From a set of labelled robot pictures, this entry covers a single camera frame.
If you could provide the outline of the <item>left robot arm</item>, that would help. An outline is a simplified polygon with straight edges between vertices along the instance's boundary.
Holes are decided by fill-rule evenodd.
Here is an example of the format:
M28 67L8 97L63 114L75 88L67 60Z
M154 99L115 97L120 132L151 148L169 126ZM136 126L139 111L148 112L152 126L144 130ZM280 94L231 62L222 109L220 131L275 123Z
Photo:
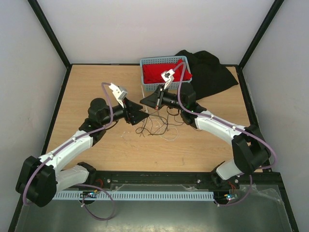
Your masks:
M108 106L102 98L93 99L88 117L71 138L45 155L30 156L24 161L16 184L23 203L44 207L62 190L78 184L92 187L97 180L93 166L85 162L70 169L65 166L98 143L114 121L124 119L126 123L136 125L148 116L141 105L127 98L114 107Z

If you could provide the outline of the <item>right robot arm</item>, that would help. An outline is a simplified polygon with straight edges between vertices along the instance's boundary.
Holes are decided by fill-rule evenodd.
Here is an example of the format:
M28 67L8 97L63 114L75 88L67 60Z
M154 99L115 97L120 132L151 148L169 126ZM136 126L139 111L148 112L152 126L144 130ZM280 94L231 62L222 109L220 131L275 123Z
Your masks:
M186 125L209 132L232 147L233 158L219 164L212 171L211 182L216 188L222 188L233 176L252 174L271 156L258 127L236 125L215 116L196 102L196 93L189 83L182 84L176 94L160 85L140 102L155 110L164 106L175 108L180 111Z

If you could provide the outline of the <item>red cloth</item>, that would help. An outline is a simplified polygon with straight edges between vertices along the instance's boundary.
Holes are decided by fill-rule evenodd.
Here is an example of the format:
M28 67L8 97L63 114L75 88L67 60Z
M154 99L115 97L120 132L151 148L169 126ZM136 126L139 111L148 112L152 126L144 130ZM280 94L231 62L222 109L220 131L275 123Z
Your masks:
M162 63L162 64L144 64L142 66L143 70L143 81L145 84L154 84L154 83L163 83L165 82L162 79L161 73L165 71L169 71L170 69L174 69L177 65L182 63L182 60L179 59L178 62L175 63ZM183 65L181 65L176 71L173 82L179 82L181 78L183 70ZM192 77L192 74L189 73L187 69L185 69L183 81L189 81Z

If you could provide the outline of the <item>black cloth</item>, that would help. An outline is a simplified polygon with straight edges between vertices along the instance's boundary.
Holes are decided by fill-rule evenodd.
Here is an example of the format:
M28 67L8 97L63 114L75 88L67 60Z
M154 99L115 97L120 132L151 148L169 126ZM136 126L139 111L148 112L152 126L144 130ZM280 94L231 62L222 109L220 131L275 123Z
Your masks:
M233 74L220 63L215 55L207 51L190 53L186 50L181 50L176 55L187 58L192 74L190 84L196 92L197 100L218 94L238 85Z

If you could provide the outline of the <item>black metal frame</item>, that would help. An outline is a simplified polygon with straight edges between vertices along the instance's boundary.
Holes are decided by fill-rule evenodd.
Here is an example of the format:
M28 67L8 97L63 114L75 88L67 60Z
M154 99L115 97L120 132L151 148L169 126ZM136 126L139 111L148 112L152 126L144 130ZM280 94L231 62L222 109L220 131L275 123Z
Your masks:
M267 15L265 16L262 24L260 25L257 33L255 34L253 40L251 41L247 51L245 52L243 58L241 59L240 63L238 65L234 64L233 66L236 67L236 72L238 77L240 77L240 87L241 87L241 91L243 94L243 99L244 99L244 103L246 106L246 110L247 110L247 114L249 117L249 121L250 123L254 124L254 125L258 125L258 120L257 120L257 116L256 116L256 112L253 108L253 101L251 99L251 97L249 96L249 90L247 87L247 83L245 81L244 75L243 75L243 68L245 67L245 65L247 64L247 62L249 61L249 58L251 57L251 55L253 54L254 50L256 49L257 45L259 44L260 40L262 39L262 37L264 36L266 30L268 29L270 23L272 22L272 20L274 19L274 17L276 16L278 10L280 9L280 7L282 6L284 0L275 0ZM71 72L72 69L72 64L69 62L67 56L65 55L65 52L63 50L63 48L61 47L52 27L50 26L42 8L40 7L38 1L36 0L30 0L29 1L29 5L31 6L33 12L35 13L37 19L39 20L40 24L42 25L46 35L48 36L48 38L50 39L50 41L52 42L54 48L56 49L59 57L61 58L62 62L65 65L66 68L66 74L63 80L63 83L61 85L61 89L60 89L60 94L58 96L57 102L56 102L56 107L52 116L52 120L48 129L48 133L44 142L44 146L43 146L43 151L47 150L47 145L50 141L50 137L51 137L51 133L52 130L54 128L55 125L55 121L56 121L56 117L57 114L59 112L60 109L60 104L65 92L65 88L69 79L69 74ZM289 224L292 228L293 232L297 232L299 231L289 199L288 199L288 195L286 193L285 187L282 186L280 187L280 193L283 197L283 202L285 203L285 210L289 219Z

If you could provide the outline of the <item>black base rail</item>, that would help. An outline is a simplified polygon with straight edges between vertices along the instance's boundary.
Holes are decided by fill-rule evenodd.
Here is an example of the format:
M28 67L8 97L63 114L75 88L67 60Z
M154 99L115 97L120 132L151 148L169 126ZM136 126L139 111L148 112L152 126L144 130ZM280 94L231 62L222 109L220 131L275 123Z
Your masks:
M248 185L248 175L220 180L211 172L116 172L97 171L90 175L87 184L98 184L106 189L111 185L184 185L194 186L197 189L228 190L232 186Z

